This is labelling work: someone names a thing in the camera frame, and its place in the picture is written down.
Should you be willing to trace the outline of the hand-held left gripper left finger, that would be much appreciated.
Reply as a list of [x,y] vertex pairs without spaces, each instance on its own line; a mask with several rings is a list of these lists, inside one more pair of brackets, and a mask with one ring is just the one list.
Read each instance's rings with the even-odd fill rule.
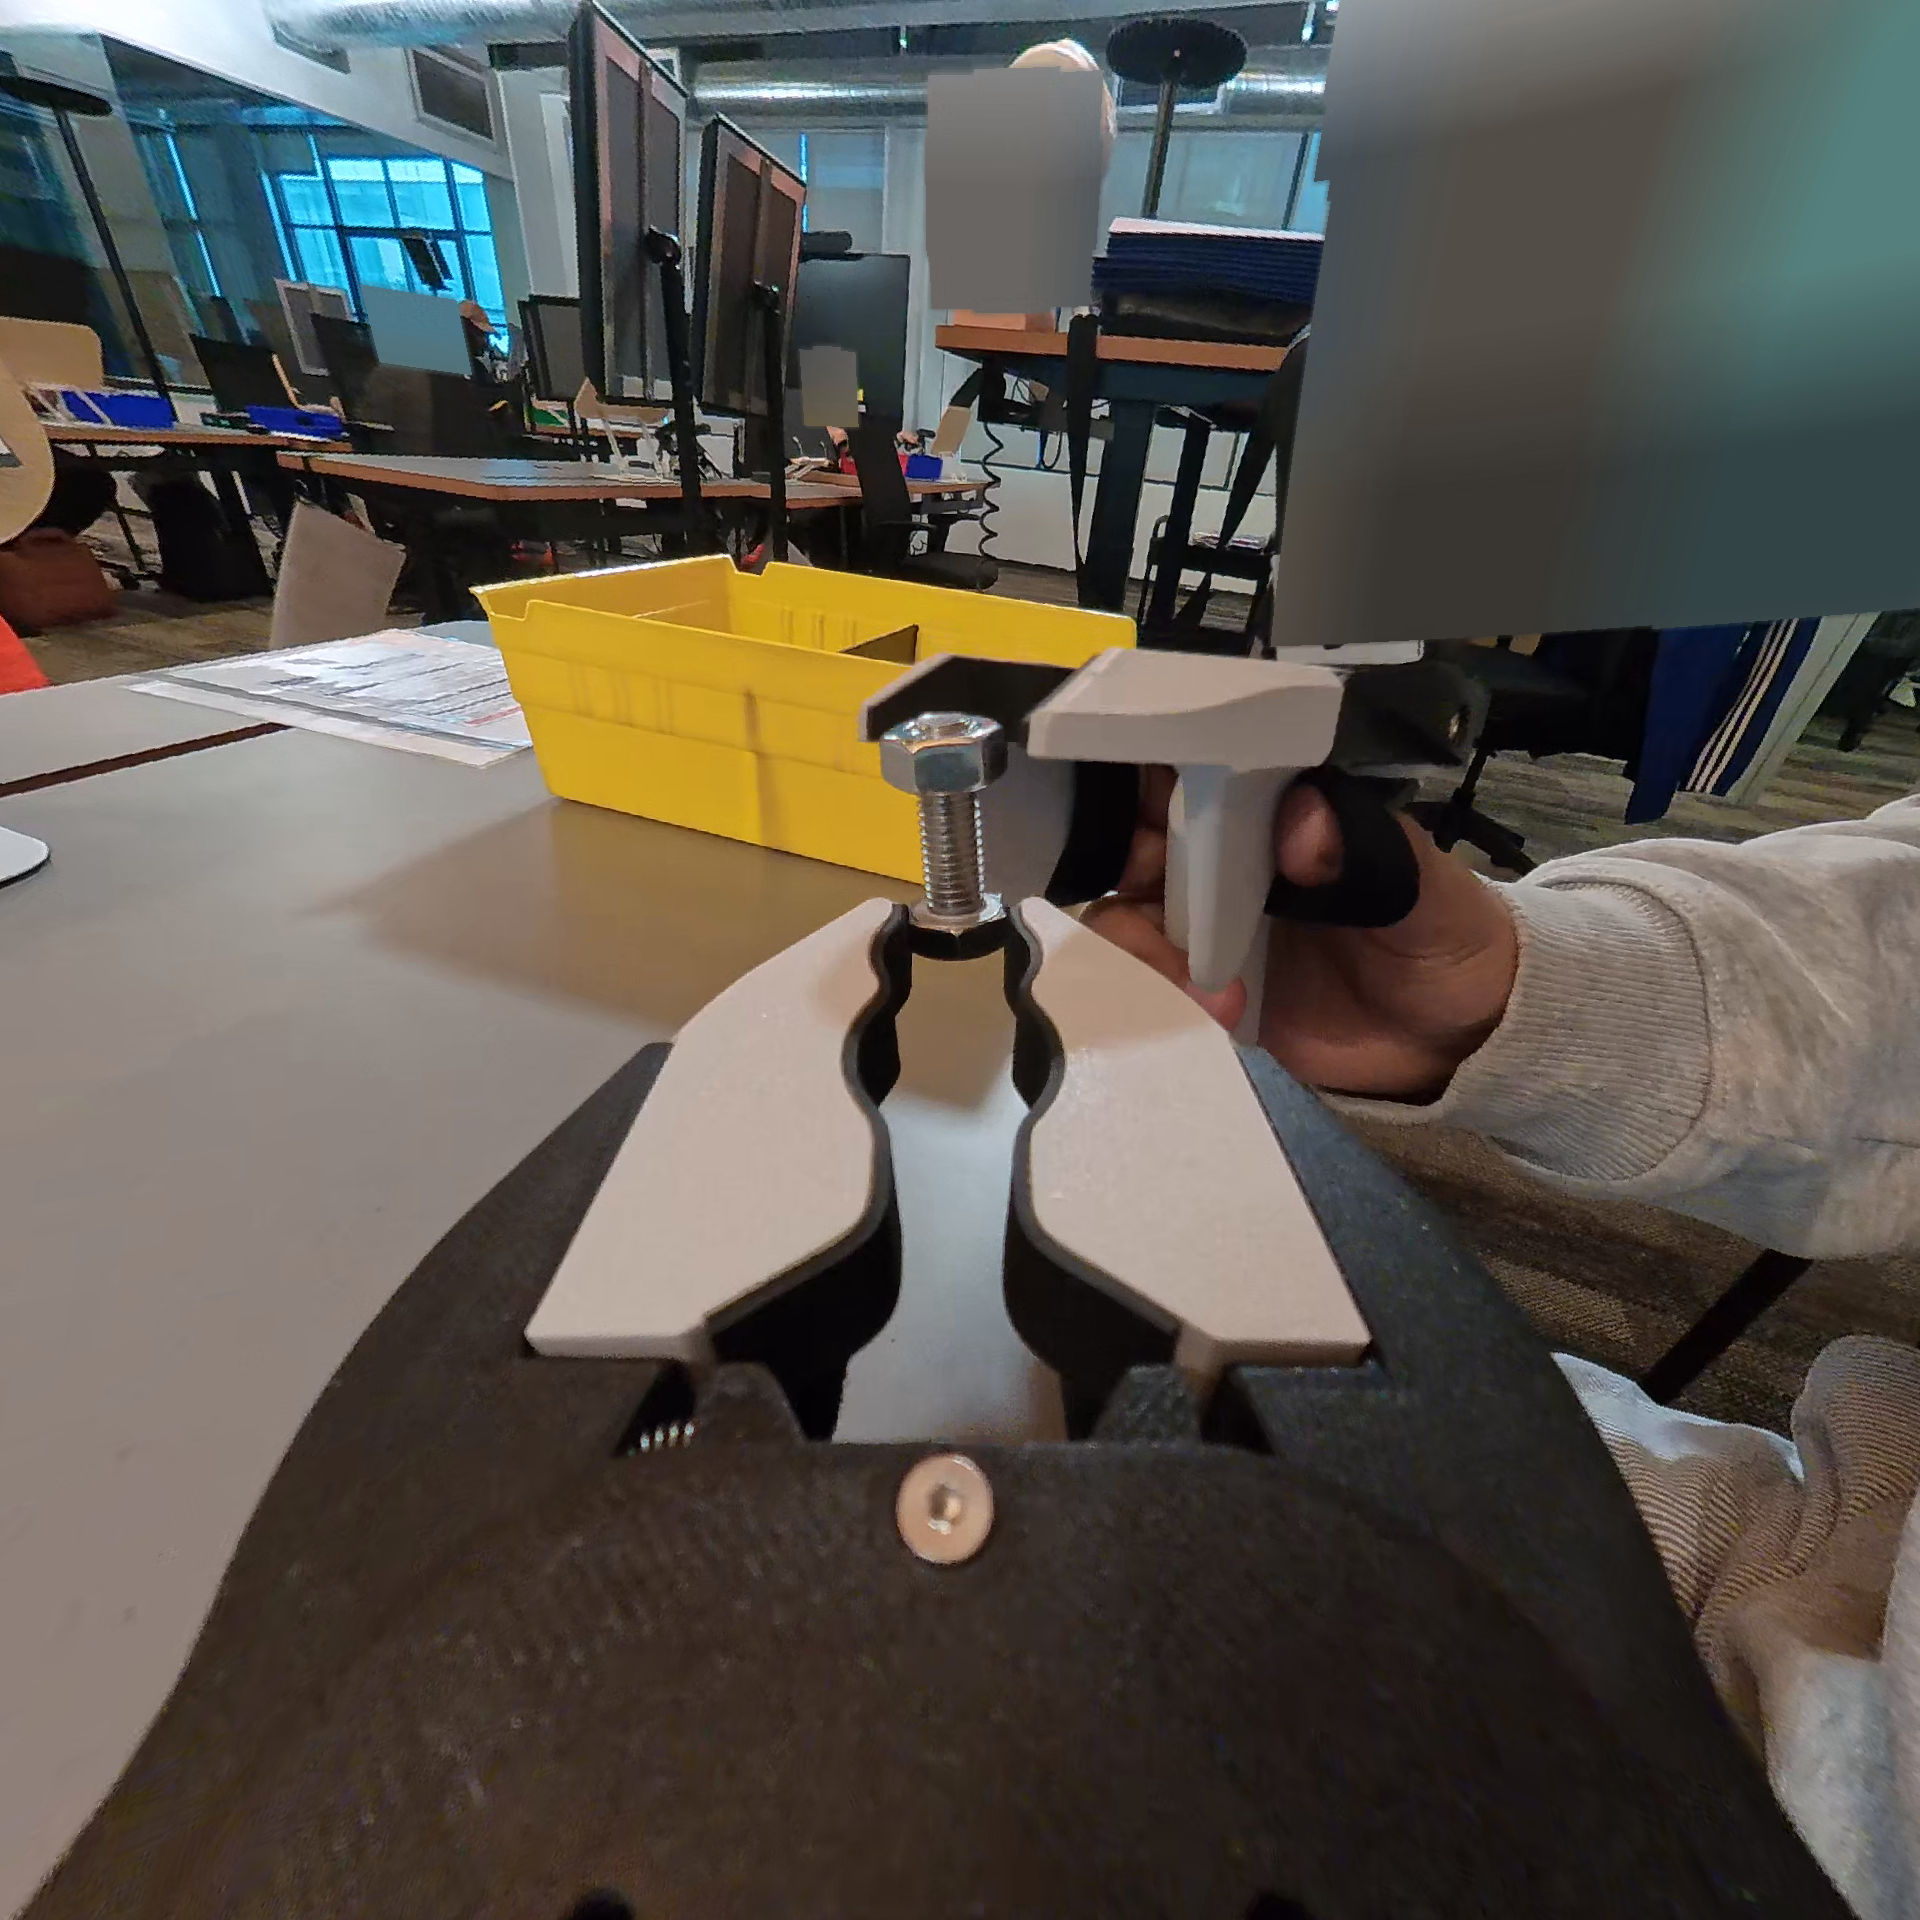
[[683,1023],[525,1322],[535,1352],[714,1362],[725,1330],[852,1243],[881,1191],[852,1042],[896,923],[895,902],[857,902]]

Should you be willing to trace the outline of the silver hex nut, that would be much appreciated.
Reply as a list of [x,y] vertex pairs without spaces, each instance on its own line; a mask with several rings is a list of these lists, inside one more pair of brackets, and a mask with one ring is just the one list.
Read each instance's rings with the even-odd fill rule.
[[960,711],[927,711],[881,736],[885,781],[916,799],[971,798],[1005,771],[1000,721]]

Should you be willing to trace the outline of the silver threaded bolt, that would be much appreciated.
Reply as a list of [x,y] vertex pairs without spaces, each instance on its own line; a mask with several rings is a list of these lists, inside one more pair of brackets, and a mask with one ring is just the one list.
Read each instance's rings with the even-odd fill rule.
[[919,792],[924,894],[907,910],[916,958],[967,962],[1005,943],[1011,915],[987,883],[979,798],[979,789]]

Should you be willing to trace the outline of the person's right forearm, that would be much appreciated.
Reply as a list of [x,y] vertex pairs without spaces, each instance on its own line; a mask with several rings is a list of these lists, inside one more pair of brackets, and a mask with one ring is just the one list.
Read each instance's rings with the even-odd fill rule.
[[1428,1103],[1573,1192],[1810,1259],[1917,1243],[1917,798],[1737,846],[1659,835],[1479,891],[1520,938],[1492,1034]]

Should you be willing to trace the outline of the standing desk with blue legs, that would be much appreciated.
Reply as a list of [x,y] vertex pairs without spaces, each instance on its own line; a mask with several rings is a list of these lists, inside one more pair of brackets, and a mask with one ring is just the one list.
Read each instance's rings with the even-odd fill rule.
[[1186,343],[1108,333],[1093,317],[1067,328],[994,326],[951,319],[936,345],[984,373],[1039,378],[1065,391],[1089,391],[1089,413],[1105,405],[1112,434],[1089,466],[1089,450],[1067,450],[1069,519],[1079,521],[1093,494],[1089,528],[1073,528],[1077,590],[1084,608],[1119,613],[1136,553],[1136,522],[1148,451],[1161,411],[1185,408],[1211,417],[1223,408],[1258,407],[1267,384],[1289,359],[1272,343]]

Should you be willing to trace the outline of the person's right hand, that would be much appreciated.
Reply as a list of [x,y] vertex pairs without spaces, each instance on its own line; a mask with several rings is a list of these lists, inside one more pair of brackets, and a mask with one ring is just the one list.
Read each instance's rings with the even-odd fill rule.
[[[1163,923],[1169,807],[1177,776],[1141,776],[1136,835],[1119,888],[1084,923],[1236,1025],[1248,989],[1197,987]],[[1385,927],[1267,923],[1260,1046],[1297,1081],[1413,1105],[1439,1098],[1500,1023],[1520,970],[1520,933],[1505,888],[1441,850],[1418,823],[1396,827],[1420,863],[1411,914]]]

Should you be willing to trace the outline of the large yellow plastic bin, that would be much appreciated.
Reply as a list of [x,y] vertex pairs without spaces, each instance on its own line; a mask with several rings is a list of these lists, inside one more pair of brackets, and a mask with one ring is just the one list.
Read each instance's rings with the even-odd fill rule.
[[1079,667],[1125,615],[725,554],[477,584],[560,799],[888,879],[922,874],[907,794],[857,712],[936,655]]

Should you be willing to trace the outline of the black flat monitor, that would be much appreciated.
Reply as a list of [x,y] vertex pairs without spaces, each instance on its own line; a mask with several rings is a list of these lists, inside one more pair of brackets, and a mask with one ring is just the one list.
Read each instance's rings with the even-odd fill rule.
[[895,427],[905,422],[909,255],[808,253],[787,347],[787,391],[800,394],[800,352],[845,347],[856,353],[863,411]]

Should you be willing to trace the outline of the stack of blue mats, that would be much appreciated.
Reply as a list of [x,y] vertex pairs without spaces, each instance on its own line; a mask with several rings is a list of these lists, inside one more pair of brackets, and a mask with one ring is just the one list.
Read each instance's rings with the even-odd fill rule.
[[1200,345],[1289,345],[1312,319],[1325,238],[1115,219],[1093,257],[1106,333]]

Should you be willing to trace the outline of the striped grey trousers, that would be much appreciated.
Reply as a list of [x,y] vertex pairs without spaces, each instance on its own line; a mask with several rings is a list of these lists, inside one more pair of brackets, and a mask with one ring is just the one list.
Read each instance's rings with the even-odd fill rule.
[[1616,1462],[1731,1714],[1785,1719],[1824,1661],[1876,1664],[1914,1502],[1916,1355],[1850,1334],[1785,1435],[1668,1407],[1594,1360],[1555,1362]]

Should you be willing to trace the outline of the printed paper sheet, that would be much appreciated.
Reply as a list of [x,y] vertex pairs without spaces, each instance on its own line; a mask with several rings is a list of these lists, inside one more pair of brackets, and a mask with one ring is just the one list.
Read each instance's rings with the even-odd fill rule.
[[180,662],[129,689],[464,765],[532,749],[500,651],[466,634],[377,631]]

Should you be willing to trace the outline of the beige panel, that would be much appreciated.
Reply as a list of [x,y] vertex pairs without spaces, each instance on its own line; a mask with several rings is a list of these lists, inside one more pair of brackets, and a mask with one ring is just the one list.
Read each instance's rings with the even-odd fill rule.
[[280,553],[271,646],[356,639],[392,626],[405,546],[300,497]]

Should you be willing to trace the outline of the black backpack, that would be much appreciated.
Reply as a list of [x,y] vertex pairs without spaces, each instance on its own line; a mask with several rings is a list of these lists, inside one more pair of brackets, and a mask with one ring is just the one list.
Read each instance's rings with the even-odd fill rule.
[[164,591],[195,603],[273,597],[249,521],[234,522],[193,471],[148,472],[136,491],[152,513]]

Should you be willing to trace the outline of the grey sweatshirt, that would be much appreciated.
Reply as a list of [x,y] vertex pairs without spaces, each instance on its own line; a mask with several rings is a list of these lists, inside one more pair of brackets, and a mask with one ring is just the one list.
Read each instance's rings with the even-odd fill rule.
[[1859,1914],[1917,1914],[1916,1349],[1850,1334],[1809,1371],[1793,1457],[1704,1482],[1696,1648]]

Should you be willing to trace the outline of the tan wooden board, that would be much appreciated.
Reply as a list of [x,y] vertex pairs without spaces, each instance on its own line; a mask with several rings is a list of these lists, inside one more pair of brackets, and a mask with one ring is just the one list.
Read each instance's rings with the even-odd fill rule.
[[2,504],[0,543],[11,543],[42,519],[55,488],[53,446],[27,385],[2,366]]

